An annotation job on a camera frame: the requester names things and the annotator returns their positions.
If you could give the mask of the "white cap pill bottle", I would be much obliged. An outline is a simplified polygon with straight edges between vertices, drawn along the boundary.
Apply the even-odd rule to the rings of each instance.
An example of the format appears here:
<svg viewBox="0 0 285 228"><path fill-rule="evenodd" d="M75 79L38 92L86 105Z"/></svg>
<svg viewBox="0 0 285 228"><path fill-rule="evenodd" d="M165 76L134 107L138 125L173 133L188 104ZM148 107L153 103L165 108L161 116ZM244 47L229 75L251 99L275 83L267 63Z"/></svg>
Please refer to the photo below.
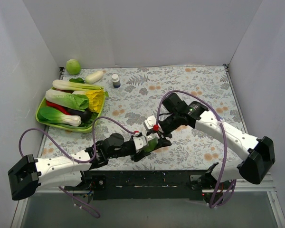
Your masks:
<svg viewBox="0 0 285 228"><path fill-rule="evenodd" d="M112 75L112 83L114 88L119 88L121 86L120 78L117 74Z"/></svg>

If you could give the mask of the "napa cabbage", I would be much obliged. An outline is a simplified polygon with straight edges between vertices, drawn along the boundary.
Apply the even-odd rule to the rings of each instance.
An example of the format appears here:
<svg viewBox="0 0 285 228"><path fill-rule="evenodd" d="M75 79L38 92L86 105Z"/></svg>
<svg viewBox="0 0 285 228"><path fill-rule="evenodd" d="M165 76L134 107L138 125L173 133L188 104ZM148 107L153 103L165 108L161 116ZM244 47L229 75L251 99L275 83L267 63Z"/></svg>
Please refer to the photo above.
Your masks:
<svg viewBox="0 0 285 228"><path fill-rule="evenodd" d="M74 95L53 89L46 91L45 99L57 105L82 112L89 106L89 99L86 95Z"/></svg>

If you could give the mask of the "red chili pepper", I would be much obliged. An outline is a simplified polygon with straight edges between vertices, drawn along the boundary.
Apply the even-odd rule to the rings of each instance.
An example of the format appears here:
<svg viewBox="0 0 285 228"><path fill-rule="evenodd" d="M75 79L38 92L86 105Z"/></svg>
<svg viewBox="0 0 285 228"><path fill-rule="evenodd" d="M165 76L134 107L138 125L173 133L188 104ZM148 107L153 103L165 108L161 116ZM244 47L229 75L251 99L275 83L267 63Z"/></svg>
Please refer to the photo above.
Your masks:
<svg viewBox="0 0 285 228"><path fill-rule="evenodd" d="M58 105L58 104L55 104L55 103L52 103L52 102L50 102L50 101L48 101L48 100L46 100L46 104L47 104L47 106L49 106L49 107L53 107L53 108L59 110L59 111L62 112L63 114L70 115L70 113L65 109L65 107L62 107L62 106L60 106L60 105Z"/></svg>

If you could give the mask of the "yellow leafy vegetable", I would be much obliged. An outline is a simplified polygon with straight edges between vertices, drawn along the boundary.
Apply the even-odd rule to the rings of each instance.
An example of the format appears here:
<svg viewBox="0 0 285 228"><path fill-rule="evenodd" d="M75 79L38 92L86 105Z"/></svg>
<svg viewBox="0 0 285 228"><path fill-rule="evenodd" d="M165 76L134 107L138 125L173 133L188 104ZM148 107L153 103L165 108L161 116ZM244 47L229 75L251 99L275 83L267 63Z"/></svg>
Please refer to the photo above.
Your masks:
<svg viewBox="0 0 285 228"><path fill-rule="evenodd" d="M88 109L94 113L100 113L105 98L104 90L91 90L85 93L89 99Z"/></svg>

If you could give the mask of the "green vegetable tray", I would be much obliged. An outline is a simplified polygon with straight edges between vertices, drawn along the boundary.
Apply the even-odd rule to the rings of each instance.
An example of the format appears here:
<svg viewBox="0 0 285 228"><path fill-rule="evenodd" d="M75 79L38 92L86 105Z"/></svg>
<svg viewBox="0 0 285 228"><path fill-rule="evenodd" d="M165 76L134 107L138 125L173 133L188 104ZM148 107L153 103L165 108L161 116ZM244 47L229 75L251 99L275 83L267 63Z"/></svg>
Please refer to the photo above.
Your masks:
<svg viewBox="0 0 285 228"><path fill-rule="evenodd" d="M87 91L62 91L62 92L67 92L67 93L71 93L71 94L74 94L74 95L86 95ZM105 90L104 90L104 93L105 93L105 98L103 99L103 104L102 104L100 113L92 112L91 119L88 120L87 122L82 122L78 127L74 127L74 126L71 126L71 125L68 125L68 124L52 124L52 123L43 123L43 122L41 122L38 119L38 117L37 117L37 113L40 110L40 108L47 106L45 97L41 101L41 103L40 103L40 105L39 105L39 107L38 107L38 109L36 111L36 120L39 123L42 123L42 124L45 124L45 125L48 125L48 126L51 126L51 127L55 127L55 128L58 128L58 129L62 129L62 130L68 130L68 131L78 132L78 133L89 133L89 132L92 131L93 124L97 123L96 119L98 117L100 117L101 114L102 114L103 107L104 107L104 104L105 104L105 100L108 97L108 93Z"/></svg>

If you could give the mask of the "green cabbage ball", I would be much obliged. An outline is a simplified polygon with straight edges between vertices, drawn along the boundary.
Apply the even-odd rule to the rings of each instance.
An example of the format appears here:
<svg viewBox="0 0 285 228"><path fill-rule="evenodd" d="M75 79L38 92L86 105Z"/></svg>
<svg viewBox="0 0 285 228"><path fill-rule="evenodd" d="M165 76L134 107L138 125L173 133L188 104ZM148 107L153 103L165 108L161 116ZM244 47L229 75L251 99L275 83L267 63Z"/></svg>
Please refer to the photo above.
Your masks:
<svg viewBox="0 0 285 228"><path fill-rule="evenodd" d="M76 59L70 59L66 62L66 70L70 75L78 75L81 70L80 63Z"/></svg>

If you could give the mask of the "white radish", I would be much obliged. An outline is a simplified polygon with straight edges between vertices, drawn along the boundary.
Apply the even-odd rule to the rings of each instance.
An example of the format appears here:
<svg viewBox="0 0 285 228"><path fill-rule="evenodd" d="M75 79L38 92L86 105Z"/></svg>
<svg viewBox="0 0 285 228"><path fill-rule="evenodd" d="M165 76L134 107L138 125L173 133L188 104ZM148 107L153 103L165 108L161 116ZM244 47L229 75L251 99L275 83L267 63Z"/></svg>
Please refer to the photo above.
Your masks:
<svg viewBox="0 0 285 228"><path fill-rule="evenodd" d="M104 75L103 71L93 72L92 74L89 74L85 77L85 82L87 84L93 84L93 83L99 81L100 79L102 79L103 75Z"/></svg>

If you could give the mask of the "green pill bottle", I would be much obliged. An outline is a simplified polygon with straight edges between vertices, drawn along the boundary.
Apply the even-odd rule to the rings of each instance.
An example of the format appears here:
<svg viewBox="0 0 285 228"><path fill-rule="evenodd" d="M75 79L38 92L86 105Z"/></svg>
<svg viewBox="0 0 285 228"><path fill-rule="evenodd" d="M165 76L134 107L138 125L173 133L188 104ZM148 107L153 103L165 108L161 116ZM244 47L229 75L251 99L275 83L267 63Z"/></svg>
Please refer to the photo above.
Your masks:
<svg viewBox="0 0 285 228"><path fill-rule="evenodd" d="M145 152L152 152L155 150L155 147L158 143L158 139L154 138L148 141L148 145L143 149Z"/></svg>

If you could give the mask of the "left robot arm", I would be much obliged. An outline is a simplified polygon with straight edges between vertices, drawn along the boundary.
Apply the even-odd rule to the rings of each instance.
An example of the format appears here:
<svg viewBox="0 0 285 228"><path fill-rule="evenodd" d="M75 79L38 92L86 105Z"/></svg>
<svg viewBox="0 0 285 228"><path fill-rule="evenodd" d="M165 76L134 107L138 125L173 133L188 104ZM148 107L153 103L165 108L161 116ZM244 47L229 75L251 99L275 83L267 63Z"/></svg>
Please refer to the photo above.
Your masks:
<svg viewBox="0 0 285 228"><path fill-rule="evenodd" d="M119 133L113 133L96 147L89 147L69 156L52 159L37 159L32 154L23 156L8 171L11 197L22 200L37 190L58 186L78 186L86 190L92 179L84 171L97 169L108 164L109 159L130 156L139 161L150 154L152 137L141 133L125 141Z"/></svg>

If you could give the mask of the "floral table mat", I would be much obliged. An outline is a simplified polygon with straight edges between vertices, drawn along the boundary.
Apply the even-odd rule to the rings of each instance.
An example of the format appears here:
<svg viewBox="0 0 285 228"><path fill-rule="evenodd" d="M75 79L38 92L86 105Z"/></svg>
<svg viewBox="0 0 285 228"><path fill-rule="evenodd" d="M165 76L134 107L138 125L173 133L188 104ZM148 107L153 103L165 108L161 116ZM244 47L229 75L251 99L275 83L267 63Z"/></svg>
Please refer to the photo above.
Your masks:
<svg viewBox="0 0 285 228"><path fill-rule="evenodd" d="M144 131L143 122L158 112L162 96L178 90L186 103L201 98L210 104L221 118L232 126L244 130L240 112L226 69L222 66L163 66L139 68L105 68L98 81L109 94L102 116L95 125L95 133L75 133L50 127L39 153L40 158L61 156L64 150L73 154L90 147L93 140L104 140L112 133L120 133L125 140L129 131ZM112 75L117 74L121 86L114 88ZM129 157L111 159L105 171L116 170L205 170L223 160L223 145L214 138L188 126L175 130L172 145L152 152L139 162Z"/></svg>

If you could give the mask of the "green bok choy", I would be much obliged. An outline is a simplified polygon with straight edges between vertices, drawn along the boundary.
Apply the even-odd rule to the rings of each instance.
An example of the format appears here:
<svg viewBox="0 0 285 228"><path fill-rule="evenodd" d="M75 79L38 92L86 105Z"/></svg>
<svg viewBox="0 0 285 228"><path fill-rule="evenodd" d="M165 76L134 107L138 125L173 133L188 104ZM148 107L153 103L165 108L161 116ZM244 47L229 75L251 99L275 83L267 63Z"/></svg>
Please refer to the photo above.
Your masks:
<svg viewBox="0 0 285 228"><path fill-rule="evenodd" d="M78 127L82 121L78 115L67 115L53 107L42 107L37 113L38 119L49 124L68 124Z"/></svg>

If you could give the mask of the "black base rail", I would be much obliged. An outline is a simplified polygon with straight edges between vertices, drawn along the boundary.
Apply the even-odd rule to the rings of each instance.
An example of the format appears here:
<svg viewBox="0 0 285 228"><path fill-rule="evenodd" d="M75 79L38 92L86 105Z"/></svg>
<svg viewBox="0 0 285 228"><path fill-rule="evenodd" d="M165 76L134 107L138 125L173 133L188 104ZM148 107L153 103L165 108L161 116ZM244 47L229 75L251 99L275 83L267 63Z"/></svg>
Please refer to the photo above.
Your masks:
<svg viewBox="0 0 285 228"><path fill-rule="evenodd" d="M80 183L64 188L93 192L94 200L189 199L204 200L217 181L206 170L81 171Z"/></svg>

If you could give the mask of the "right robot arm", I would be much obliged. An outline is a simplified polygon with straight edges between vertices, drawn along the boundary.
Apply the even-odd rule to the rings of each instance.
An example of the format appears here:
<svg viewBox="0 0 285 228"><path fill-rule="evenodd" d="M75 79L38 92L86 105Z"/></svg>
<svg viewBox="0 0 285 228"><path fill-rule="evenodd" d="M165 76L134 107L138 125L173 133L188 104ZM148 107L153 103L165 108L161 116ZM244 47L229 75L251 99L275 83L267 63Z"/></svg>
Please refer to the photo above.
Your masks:
<svg viewBox="0 0 285 228"><path fill-rule="evenodd" d="M223 182L245 179L258 185L275 163L273 140L267 136L257 138L223 121L215 110L201 99L186 104L179 97L178 90L168 92L160 101L170 113L163 121L157 119L153 127L169 136L179 126L190 126L223 143L224 150L231 149L239 160L223 161L211 165L196 181L202 188L217 189Z"/></svg>

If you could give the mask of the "purple eggplant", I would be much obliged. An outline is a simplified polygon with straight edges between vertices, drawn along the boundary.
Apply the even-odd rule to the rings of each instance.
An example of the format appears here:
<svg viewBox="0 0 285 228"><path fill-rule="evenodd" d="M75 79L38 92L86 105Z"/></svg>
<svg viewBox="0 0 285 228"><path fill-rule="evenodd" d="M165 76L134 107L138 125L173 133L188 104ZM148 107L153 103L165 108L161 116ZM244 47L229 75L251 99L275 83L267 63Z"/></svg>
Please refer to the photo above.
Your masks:
<svg viewBox="0 0 285 228"><path fill-rule="evenodd" d="M87 122L92 117L92 112L89 109L85 109L84 111L79 111L79 110L66 108L66 111L71 115L79 116L82 122Z"/></svg>

